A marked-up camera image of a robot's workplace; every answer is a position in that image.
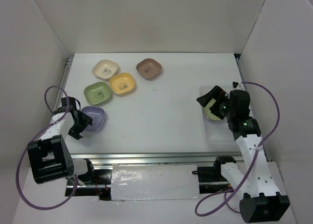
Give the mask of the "green plate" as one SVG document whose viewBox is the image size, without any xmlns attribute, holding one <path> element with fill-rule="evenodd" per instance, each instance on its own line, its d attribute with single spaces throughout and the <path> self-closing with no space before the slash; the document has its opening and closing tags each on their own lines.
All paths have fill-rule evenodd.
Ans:
<svg viewBox="0 0 313 224">
<path fill-rule="evenodd" d="M 110 99 L 112 90 L 105 82 L 96 82 L 84 89 L 84 96 L 91 105 L 97 105 Z"/>
<path fill-rule="evenodd" d="M 212 121 L 220 121 L 225 118 L 225 99 L 226 97 L 220 96 L 218 98 L 208 98 L 206 106 L 202 109 L 206 114 L 207 119 Z"/>
</svg>

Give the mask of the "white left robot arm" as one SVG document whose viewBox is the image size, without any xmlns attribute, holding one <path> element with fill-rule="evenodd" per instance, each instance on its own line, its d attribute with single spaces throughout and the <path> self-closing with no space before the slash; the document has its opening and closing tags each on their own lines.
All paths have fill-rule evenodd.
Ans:
<svg viewBox="0 0 313 224">
<path fill-rule="evenodd" d="M 53 124 L 36 141 L 27 146 L 33 178 L 37 184 L 74 175 L 74 162 L 66 146 L 69 135 L 76 140 L 90 125 L 92 118 L 80 111 L 80 102 L 74 97 L 61 99 L 61 107 L 52 114 Z"/>
</svg>

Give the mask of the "purple plate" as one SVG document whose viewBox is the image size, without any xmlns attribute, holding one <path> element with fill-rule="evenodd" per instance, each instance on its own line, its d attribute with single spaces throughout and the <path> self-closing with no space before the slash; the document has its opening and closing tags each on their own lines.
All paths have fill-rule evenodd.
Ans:
<svg viewBox="0 0 313 224">
<path fill-rule="evenodd" d="M 81 109 L 81 112 L 92 118 L 92 125 L 88 125 L 86 131 L 94 132 L 101 128 L 105 119 L 105 111 L 102 108 L 86 106 Z"/>
</svg>

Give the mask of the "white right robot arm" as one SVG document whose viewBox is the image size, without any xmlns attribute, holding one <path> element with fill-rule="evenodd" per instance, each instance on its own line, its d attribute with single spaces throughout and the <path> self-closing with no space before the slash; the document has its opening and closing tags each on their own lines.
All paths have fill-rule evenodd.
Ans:
<svg viewBox="0 0 313 224">
<path fill-rule="evenodd" d="M 233 157 L 217 157 L 214 161 L 213 176 L 215 179 L 227 180 L 230 189 L 222 194 L 231 193 L 215 209 L 199 213 L 198 203 L 195 214 L 207 217 L 234 197 L 239 197 L 239 213 L 245 223 L 277 222 L 290 206 L 288 196 L 282 195 L 273 180 L 263 144 L 276 130 L 277 126 L 266 135 L 261 135 L 259 124 L 250 116 L 250 95 L 233 83 L 233 89 L 226 92 L 219 86 L 213 87 L 205 95 L 198 97 L 202 107 L 208 107 L 210 113 L 220 120 L 226 119 L 228 128 L 233 134 L 243 156 L 246 173 L 242 173 Z"/>
</svg>

